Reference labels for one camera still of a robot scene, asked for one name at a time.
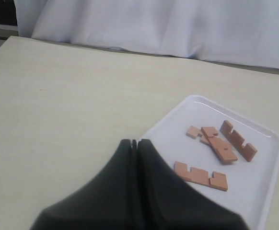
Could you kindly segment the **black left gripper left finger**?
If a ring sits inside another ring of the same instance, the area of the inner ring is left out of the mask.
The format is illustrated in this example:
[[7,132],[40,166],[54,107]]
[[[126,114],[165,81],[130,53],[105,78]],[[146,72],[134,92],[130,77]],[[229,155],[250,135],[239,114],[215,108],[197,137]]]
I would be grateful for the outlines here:
[[134,151],[120,141],[105,167],[85,186],[45,208],[33,230],[134,230]]

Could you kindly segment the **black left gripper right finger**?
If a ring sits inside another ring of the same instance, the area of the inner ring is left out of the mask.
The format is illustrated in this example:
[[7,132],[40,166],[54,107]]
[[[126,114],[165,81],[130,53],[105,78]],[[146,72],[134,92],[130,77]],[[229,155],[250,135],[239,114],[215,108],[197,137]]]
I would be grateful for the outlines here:
[[137,176],[148,230],[246,230],[243,218],[184,182],[152,142],[137,147]]

